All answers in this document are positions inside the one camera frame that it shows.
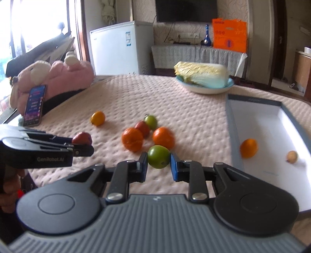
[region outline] smartphone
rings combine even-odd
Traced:
[[[38,126],[41,122],[45,85],[33,87],[30,90],[24,114],[24,127]]]

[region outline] television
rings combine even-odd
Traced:
[[[204,22],[217,18],[217,0],[155,0],[158,22]]]

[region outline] plush toy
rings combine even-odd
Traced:
[[[10,106],[24,115],[30,90],[38,85],[46,85],[44,101],[61,93],[88,88],[94,80],[94,71],[89,62],[79,61],[70,52],[65,62],[55,61],[52,66],[45,61],[37,61],[12,79]]]

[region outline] orange gift bag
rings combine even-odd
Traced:
[[[238,19],[213,19],[214,48],[246,53],[247,26]]]

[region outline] human hand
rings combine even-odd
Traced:
[[[15,202],[17,200],[17,191],[21,188],[20,177],[25,176],[25,170],[18,169],[16,174],[4,181],[4,193],[0,193],[0,206],[3,212],[13,213],[15,211]]]

